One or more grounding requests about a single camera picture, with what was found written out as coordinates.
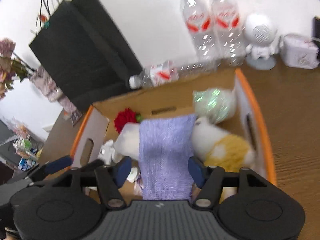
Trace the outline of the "dried pink flowers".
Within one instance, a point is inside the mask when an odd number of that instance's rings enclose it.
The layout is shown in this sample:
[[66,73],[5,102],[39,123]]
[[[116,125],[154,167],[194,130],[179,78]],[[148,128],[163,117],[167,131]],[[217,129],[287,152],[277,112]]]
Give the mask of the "dried pink flowers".
[[30,78],[36,70],[31,68],[15,53],[16,43],[11,39],[4,38],[1,40],[1,100],[5,98],[6,93],[13,90],[15,80],[22,82],[24,79]]

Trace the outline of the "translucent white plastic container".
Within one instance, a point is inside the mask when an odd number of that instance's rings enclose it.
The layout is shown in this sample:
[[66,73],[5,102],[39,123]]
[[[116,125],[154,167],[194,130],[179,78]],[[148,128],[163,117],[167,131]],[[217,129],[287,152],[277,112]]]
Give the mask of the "translucent white plastic container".
[[140,124],[131,122],[125,124],[114,143],[118,155],[139,161],[139,128]]

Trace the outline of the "lying water bottle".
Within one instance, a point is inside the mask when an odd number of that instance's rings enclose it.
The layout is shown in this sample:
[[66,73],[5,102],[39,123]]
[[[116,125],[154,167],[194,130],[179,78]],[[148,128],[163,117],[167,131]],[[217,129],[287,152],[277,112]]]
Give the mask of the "lying water bottle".
[[219,64],[219,61],[216,60],[165,61],[146,67],[140,74],[131,76],[129,86],[131,89],[157,87],[191,74],[212,72]]

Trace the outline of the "left standing water bottle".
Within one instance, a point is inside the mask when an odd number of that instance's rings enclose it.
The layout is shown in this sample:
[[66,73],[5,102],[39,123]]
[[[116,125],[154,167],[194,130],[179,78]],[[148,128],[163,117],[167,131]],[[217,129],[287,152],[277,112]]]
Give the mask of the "left standing water bottle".
[[218,65],[219,52],[213,22],[203,0],[181,0],[181,11],[199,61]]

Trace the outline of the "yellow white plush toy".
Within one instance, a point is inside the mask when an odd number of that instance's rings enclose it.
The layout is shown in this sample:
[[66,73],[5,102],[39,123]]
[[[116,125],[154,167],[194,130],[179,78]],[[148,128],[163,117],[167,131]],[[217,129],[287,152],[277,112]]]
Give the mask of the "yellow white plush toy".
[[219,166],[227,172],[253,168],[255,150],[243,137],[211,124],[206,117],[197,118],[191,142],[194,155],[204,166]]

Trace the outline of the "purple woven drawstring pouch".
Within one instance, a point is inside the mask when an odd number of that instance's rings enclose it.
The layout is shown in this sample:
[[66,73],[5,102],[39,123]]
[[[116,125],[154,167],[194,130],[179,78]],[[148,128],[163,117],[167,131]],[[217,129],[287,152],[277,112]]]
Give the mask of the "purple woven drawstring pouch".
[[144,200],[190,199],[194,155],[191,134],[196,115],[147,119],[139,128],[139,168]]

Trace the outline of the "white astronaut speaker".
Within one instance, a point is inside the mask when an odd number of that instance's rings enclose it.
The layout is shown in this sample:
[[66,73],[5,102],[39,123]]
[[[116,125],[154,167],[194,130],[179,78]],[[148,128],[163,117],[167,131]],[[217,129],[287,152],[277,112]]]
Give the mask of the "white astronaut speaker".
[[270,17],[263,12],[253,12],[245,20],[244,35],[248,42],[246,63],[257,70],[271,70],[276,65],[274,58],[277,29]]

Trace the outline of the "right standing water bottle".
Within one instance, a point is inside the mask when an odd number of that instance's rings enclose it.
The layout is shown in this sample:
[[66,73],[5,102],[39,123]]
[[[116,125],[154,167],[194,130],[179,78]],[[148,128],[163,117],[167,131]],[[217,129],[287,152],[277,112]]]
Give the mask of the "right standing water bottle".
[[245,41],[237,2],[211,0],[211,12],[221,57],[230,66],[241,65],[245,58]]

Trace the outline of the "red artificial rose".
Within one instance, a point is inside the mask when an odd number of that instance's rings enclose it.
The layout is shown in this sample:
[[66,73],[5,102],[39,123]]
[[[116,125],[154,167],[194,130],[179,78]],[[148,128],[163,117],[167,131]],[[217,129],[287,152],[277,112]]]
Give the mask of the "red artificial rose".
[[114,120],[114,127],[116,131],[120,133],[127,123],[138,124],[141,121],[142,121],[142,116],[139,113],[133,111],[130,108],[126,108],[117,114]]

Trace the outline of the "clear iridescent plastic bag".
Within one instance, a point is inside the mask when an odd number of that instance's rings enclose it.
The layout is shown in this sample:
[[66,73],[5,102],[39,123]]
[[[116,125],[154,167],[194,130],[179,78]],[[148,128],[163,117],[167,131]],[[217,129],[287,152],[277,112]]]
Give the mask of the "clear iridescent plastic bag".
[[206,117],[212,124],[226,121],[236,113],[235,90],[223,88],[194,90],[193,107],[198,117]]

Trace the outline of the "white tin box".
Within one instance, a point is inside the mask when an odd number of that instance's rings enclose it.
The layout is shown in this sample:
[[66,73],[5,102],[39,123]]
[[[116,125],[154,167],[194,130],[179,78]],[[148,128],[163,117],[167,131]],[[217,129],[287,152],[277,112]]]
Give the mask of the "white tin box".
[[315,69],[319,65],[319,48],[313,40],[299,34],[281,35],[279,52],[282,61],[288,67]]

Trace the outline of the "white folding gadget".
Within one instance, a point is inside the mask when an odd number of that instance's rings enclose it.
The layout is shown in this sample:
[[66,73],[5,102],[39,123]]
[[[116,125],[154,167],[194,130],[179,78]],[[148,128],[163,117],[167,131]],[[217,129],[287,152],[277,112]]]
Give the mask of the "white folding gadget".
[[114,141],[108,140],[105,142],[99,151],[98,159],[102,160],[106,165],[111,165],[113,162],[112,157],[115,155]]

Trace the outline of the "black paper bag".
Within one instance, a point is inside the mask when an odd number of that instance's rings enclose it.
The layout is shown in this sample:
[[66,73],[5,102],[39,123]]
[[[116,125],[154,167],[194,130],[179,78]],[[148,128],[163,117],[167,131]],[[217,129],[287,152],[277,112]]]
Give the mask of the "black paper bag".
[[77,109],[130,92],[142,66],[99,0],[63,0],[29,47]]

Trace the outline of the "purple marbled vase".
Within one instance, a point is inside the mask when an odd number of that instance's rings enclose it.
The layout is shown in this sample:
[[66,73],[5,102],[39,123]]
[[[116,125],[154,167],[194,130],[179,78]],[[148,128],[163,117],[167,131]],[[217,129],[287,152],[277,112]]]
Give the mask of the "purple marbled vase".
[[43,96],[46,97],[49,102],[58,102],[62,106],[65,111],[65,115],[71,121],[72,126],[81,119],[81,112],[63,93],[61,88],[57,86],[56,82],[43,66],[40,66],[37,69],[37,71],[31,76],[30,81],[41,91]]

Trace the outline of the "black charger stand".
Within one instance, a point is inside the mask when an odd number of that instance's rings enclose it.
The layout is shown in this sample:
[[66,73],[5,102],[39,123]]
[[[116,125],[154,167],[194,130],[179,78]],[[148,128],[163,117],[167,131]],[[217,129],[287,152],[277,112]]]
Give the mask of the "black charger stand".
[[[320,36],[320,18],[317,16],[315,16],[312,20],[312,36],[317,39],[319,39],[319,36]],[[317,57],[319,60],[320,44],[319,44],[319,41],[314,41],[314,42],[318,47],[318,56]]]

